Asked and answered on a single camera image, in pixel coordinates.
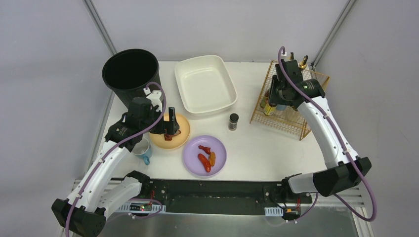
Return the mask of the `black cap spice jar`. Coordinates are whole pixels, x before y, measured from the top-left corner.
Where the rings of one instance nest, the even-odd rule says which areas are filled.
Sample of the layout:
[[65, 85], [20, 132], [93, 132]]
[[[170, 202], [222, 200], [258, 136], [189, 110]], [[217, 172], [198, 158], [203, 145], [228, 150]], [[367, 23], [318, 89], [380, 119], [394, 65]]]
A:
[[239, 115], [236, 113], [231, 113], [229, 116], [229, 125], [228, 128], [231, 131], [234, 131], [237, 129], [237, 122], [239, 120]]

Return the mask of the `orange fried nugget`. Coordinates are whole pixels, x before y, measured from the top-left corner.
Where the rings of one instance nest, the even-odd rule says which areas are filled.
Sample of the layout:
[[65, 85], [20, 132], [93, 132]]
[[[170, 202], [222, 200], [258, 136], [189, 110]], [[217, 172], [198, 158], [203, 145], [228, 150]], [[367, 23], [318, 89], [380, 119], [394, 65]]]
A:
[[209, 162], [210, 162], [211, 167], [213, 167], [215, 165], [215, 162], [216, 162], [216, 154], [215, 154], [215, 152], [211, 152], [210, 153], [210, 155], [209, 155]]

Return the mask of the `purple plate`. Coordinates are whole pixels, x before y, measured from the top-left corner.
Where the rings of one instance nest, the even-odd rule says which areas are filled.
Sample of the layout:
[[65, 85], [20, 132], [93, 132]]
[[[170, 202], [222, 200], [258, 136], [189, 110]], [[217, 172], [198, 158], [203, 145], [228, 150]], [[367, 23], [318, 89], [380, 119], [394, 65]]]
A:
[[[210, 147], [211, 151], [216, 154], [216, 162], [215, 165], [211, 167], [210, 172], [205, 171], [204, 166], [197, 157], [198, 154], [203, 154], [209, 159], [209, 155], [198, 148], [199, 145]], [[227, 150], [219, 139], [210, 135], [201, 135], [187, 142], [182, 153], [182, 159], [185, 167], [192, 174], [201, 178], [209, 178], [219, 173], [225, 166], [227, 161]]]

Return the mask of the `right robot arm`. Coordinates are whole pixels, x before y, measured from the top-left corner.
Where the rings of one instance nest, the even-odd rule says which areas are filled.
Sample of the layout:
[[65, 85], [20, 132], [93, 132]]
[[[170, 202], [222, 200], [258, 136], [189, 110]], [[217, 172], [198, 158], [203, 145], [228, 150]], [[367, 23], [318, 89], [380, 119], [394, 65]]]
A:
[[296, 60], [275, 65], [269, 102], [296, 109], [311, 128], [323, 154], [326, 169], [284, 179], [290, 192], [315, 192], [324, 197], [356, 187], [371, 169], [368, 157], [361, 158], [336, 124], [325, 92], [316, 79], [304, 80]]

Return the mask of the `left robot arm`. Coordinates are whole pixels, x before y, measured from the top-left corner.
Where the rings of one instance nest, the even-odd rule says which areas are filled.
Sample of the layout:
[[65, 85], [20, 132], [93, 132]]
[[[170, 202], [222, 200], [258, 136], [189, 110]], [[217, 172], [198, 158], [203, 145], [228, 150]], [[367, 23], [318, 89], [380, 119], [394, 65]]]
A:
[[103, 149], [78, 186], [66, 199], [56, 199], [51, 207], [65, 235], [96, 237], [107, 218], [125, 202], [135, 197], [151, 196], [150, 177], [138, 172], [128, 173], [121, 183], [104, 193], [115, 169], [130, 154], [143, 134], [174, 135], [180, 126], [175, 108], [166, 107], [165, 99], [135, 97], [128, 111], [110, 126]]

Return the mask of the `small red meat piece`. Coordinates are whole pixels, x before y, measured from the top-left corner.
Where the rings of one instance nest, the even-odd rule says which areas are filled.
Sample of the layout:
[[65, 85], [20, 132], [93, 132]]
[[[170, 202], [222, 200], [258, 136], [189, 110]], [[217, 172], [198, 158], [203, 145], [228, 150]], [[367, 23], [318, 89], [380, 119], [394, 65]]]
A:
[[210, 147], [205, 147], [205, 146], [199, 145], [198, 148], [203, 150], [208, 155], [211, 154], [211, 148]]

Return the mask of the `silver lid salt shaker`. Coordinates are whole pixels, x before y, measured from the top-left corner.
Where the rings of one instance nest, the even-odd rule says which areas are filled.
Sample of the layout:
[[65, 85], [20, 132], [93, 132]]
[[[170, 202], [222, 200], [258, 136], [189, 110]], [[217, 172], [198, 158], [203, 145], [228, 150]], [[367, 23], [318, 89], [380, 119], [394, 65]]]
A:
[[284, 111], [287, 107], [288, 107], [287, 105], [280, 105], [280, 104], [278, 104], [275, 109], [277, 111]]

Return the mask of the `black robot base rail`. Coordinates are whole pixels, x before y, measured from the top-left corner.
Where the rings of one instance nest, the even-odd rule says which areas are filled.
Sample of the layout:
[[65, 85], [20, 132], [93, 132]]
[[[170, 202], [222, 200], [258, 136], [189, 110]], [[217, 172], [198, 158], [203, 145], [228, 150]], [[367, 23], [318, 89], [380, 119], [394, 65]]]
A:
[[305, 193], [285, 199], [279, 182], [152, 179], [136, 199], [150, 197], [162, 203], [165, 213], [279, 216], [282, 213], [279, 205], [293, 208], [297, 199], [300, 199], [302, 209], [313, 202], [316, 207], [346, 208], [334, 196], [316, 197]]

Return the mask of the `glass bottle with brown sauce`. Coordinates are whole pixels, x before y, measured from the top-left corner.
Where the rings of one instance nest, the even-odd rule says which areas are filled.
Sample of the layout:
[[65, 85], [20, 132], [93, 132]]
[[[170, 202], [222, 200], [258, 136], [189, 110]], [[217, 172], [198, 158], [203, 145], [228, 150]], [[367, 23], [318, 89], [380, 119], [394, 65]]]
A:
[[299, 66], [300, 70], [304, 70], [304, 69], [307, 68], [307, 61], [308, 61], [308, 55], [305, 55], [303, 57], [303, 60], [301, 62], [299, 62], [298, 66]]

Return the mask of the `brown roasted meat piece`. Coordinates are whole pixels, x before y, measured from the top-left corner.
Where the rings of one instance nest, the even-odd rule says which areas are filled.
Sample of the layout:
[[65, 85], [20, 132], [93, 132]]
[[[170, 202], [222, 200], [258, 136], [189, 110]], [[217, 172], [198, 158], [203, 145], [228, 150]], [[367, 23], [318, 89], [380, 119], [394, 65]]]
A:
[[179, 134], [181, 134], [181, 130], [180, 129], [177, 130], [174, 134], [165, 134], [164, 135], [164, 139], [165, 139], [165, 141], [171, 141], [173, 139], [173, 137], [175, 137], [175, 136], [177, 136]]

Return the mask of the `yellow cap sauce bottle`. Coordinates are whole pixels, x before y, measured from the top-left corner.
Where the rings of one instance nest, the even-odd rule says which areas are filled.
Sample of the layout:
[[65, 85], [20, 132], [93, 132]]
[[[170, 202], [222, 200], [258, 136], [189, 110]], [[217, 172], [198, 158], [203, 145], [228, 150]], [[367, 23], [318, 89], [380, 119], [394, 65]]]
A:
[[261, 102], [259, 103], [259, 106], [260, 106], [262, 109], [264, 109], [264, 108], [265, 108], [266, 104], [267, 104], [267, 103], [268, 103], [268, 101], [269, 101], [269, 94], [270, 94], [270, 92], [269, 92], [269, 91], [266, 91], [266, 92], [265, 92], [265, 94], [263, 95], [262, 99], [261, 99]]

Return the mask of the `red sausage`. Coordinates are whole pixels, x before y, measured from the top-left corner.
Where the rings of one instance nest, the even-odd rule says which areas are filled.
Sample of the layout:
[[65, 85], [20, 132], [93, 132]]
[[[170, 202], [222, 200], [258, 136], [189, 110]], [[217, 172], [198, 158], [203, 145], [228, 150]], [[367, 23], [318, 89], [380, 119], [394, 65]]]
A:
[[206, 158], [205, 155], [203, 154], [198, 154], [198, 159], [201, 162], [201, 164], [204, 166], [204, 169], [206, 172], [210, 172], [211, 171], [211, 164], [210, 161]]

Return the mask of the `yellow label sauce bottle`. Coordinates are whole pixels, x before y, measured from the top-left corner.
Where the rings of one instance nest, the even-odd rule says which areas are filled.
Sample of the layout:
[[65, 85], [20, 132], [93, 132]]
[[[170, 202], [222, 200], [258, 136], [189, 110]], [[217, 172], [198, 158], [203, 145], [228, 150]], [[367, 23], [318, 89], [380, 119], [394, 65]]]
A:
[[263, 108], [263, 113], [266, 116], [272, 115], [276, 111], [277, 104], [267, 102]]

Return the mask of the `yellow plate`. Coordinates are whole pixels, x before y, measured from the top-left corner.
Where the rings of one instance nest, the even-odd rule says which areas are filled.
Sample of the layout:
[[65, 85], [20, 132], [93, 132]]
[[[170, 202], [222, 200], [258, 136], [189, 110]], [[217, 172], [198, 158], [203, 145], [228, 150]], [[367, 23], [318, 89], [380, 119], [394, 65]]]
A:
[[155, 146], [162, 149], [166, 149], [166, 150], [176, 149], [176, 148], [181, 147], [183, 144], [185, 144], [186, 141], [189, 139], [191, 126], [188, 119], [180, 113], [175, 113], [175, 115], [176, 115], [176, 120], [180, 126], [181, 133], [179, 135], [174, 136], [171, 141], [166, 141], [162, 134], [150, 133], [149, 136], [150, 136], [151, 142]]

